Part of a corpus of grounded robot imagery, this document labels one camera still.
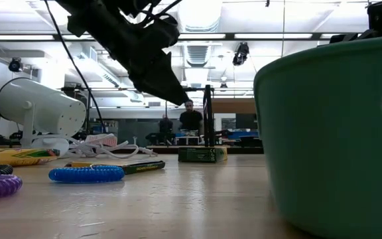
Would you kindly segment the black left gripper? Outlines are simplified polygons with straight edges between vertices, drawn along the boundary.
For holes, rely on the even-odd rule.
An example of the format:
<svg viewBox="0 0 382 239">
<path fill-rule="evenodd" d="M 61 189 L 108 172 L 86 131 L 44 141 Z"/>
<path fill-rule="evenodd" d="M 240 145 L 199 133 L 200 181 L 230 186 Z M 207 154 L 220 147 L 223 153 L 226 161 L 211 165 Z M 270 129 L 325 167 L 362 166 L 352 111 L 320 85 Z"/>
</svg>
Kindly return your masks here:
<svg viewBox="0 0 382 239">
<path fill-rule="evenodd" d="M 68 17 L 68 30 L 77 37 L 93 36 L 127 69 L 136 90 L 180 106 L 189 97 L 172 70 L 171 53 L 163 51 L 177 42 L 177 24 L 163 15 L 143 28 L 105 9 L 83 9 Z"/>
</svg>

